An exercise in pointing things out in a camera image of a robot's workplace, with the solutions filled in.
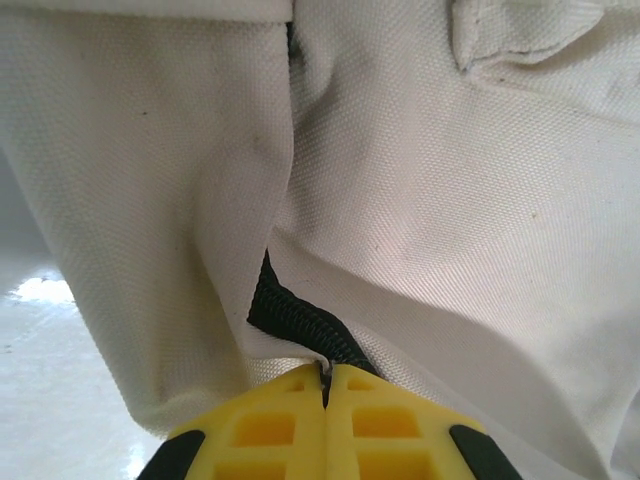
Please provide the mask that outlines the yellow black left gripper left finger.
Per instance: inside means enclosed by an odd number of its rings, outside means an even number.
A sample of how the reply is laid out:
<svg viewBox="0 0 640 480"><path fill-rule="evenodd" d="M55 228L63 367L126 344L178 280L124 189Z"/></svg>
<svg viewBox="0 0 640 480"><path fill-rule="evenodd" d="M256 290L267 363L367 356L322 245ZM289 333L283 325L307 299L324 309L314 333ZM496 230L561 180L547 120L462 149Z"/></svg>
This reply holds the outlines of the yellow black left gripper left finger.
<svg viewBox="0 0 640 480"><path fill-rule="evenodd" d="M173 430L144 479L323 479L318 368L297 367Z"/></svg>

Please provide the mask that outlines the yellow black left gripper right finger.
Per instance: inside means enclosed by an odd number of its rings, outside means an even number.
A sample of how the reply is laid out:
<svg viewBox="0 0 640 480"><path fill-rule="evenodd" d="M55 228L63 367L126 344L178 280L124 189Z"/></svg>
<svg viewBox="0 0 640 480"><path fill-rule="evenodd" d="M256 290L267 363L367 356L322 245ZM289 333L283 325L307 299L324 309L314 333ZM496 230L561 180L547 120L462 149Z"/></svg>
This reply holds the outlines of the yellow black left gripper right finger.
<svg viewBox="0 0 640 480"><path fill-rule="evenodd" d="M328 479L518 479L477 421L356 367L334 368Z"/></svg>

